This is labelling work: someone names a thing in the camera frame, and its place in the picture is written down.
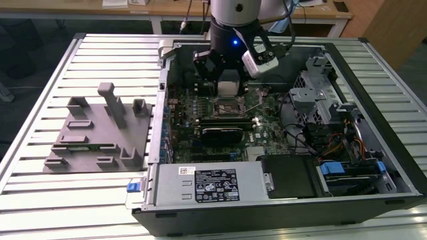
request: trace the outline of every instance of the wooden desk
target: wooden desk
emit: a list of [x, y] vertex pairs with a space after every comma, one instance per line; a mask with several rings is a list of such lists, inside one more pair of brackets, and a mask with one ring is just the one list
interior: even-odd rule
[[[129, 4], [128, 8], [103, 9], [103, 0], [0, 0], [0, 18], [148, 20], [153, 34], [161, 34], [161, 21], [181, 21], [188, 4], [189, 0], [151, 0], [145, 6]], [[353, 15], [339, 12], [332, 0], [304, 10], [295, 10], [293, 23], [333, 25], [328, 37], [339, 37]], [[203, 20], [203, 4], [199, 0], [192, 2], [188, 20]]]
[[[149, 14], [156, 16], [155, 21], [181, 21], [187, 14], [189, 0], [155, 0]], [[192, 1], [189, 9], [189, 21], [201, 21], [203, 4], [199, 0]], [[347, 21], [353, 17], [351, 12], [339, 12], [333, 1], [328, 0], [325, 4], [297, 8], [292, 14], [295, 24], [327, 24], [332, 25], [328, 37], [339, 38], [345, 27]]]
[[397, 70], [427, 36], [425, 0], [344, 0], [355, 17], [341, 36], [367, 38]]

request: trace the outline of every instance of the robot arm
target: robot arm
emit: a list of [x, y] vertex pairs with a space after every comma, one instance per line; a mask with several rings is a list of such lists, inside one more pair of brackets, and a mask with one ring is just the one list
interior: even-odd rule
[[[261, 0], [211, 0], [211, 47], [207, 52], [195, 52], [193, 64], [201, 78], [215, 84], [215, 94], [217, 82], [228, 79], [239, 79], [241, 93], [243, 83], [277, 67], [277, 58], [287, 51], [268, 40], [257, 19], [260, 6]], [[212, 70], [205, 66], [208, 61], [215, 65]]]
[[[212, 30], [215, 36], [211, 36], [211, 45], [213, 48], [227, 49], [225, 54], [233, 52], [240, 42], [245, 47], [241, 60], [249, 76], [256, 78], [263, 73], [277, 67], [279, 61], [276, 51], [269, 43], [265, 31], [260, 25], [257, 17], [260, 15], [260, 8], [263, 7], [263, 15], [268, 16], [272, 11], [269, 6], [276, 6], [283, 9], [284, 2], [287, 2], [287, 9], [289, 9], [293, 0], [211, 0], [211, 12], [216, 25], [221, 28], [232, 28], [235, 35], [229, 33], [219, 33], [217, 29]], [[255, 38], [259, 37], [261, 43], [255, 45]]]

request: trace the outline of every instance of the slotted aluminum platform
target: slotted aluminum platform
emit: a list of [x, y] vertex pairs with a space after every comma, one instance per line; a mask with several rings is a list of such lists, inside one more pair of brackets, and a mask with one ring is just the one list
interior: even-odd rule
[[[125, 208], [127, 184], [145, 172], [44, 174], [42, 167], [68, 115], [71, 96], [103, 103], [97, 86], [112, 82], [113, 93], [124, 103], [141, 97], [156, 103], [157, 45], [165, 38], [201, 40], [199, 35], [123, 34], [87, 34], [84, 39], [72, 40], [0, 164], [1, 239], [153, 239]], [[427, 171], [427, 109], [371, 45], [340, 38], [300, 37], [296, 42], [336, 45], [407, 150]], [[339, 84], [351, 99], [341, 80]], [[145, 155], [148, 158], [149, 142]], [[225, 233], [196, 239], [424, 239], [425, 223], [427, 205], [420, 205], [361, 224]]]

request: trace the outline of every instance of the blue latch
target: blue latch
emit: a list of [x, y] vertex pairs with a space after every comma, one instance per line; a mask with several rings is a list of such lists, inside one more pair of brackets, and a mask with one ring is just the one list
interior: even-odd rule
[[376, 165], [377, 165], [379, 171], [381, 173], [387, 171], [385, 165], [384, 165], [384, 163], [381, 161], [377, 161]]
[[141, 191], [141, 183], [140, 182], [131, 182], [127, 185], [127, 192], [128, 193], [139, 193]]
[[237, 152], [231, 152], [229, 153], [229, 160], [233, 161], [236, 159], [236, 156], [239, 155]]
[[321, 170], [321, 174], [327, 175], [327, 174], [344, 174], [344, 168], [340, 162], [337, 161], [331, 161], [331, 162], [325, 162], [320, 165], [320, 170]]

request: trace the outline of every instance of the warning label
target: warning label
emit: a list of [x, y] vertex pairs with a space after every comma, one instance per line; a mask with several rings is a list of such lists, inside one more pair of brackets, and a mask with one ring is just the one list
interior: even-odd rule
[[195, 171], [193, 178], [197, 203], [240, 200], [236, 169]]

